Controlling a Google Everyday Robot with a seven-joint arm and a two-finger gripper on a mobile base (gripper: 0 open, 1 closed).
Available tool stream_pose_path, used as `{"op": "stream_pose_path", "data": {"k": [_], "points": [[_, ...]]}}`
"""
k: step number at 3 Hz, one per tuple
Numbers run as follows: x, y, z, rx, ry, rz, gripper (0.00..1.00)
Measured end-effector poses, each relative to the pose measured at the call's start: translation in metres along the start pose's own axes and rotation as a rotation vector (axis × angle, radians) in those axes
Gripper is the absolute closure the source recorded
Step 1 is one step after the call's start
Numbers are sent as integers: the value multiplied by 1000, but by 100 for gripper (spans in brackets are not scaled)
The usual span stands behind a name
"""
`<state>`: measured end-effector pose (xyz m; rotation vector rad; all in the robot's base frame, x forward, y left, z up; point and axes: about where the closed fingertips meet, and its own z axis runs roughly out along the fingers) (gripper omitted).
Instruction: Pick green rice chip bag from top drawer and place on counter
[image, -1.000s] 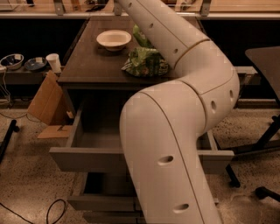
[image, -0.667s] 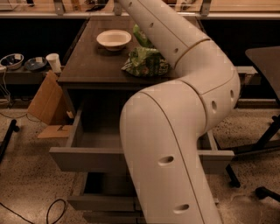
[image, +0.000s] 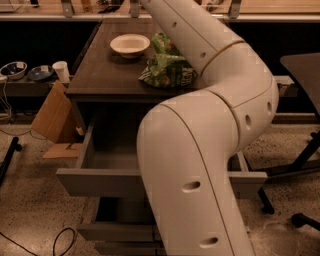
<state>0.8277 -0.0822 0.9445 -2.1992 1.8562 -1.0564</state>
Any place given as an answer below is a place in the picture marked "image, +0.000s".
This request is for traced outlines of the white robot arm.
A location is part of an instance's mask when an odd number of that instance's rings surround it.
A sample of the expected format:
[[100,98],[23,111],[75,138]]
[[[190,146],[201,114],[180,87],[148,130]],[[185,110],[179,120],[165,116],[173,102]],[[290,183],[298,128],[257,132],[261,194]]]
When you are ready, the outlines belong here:
[[255,256],[227,173],[278,106],[266,64],[194,0],[141,0],[204,82],[142,120],[137,155],[168,256]]

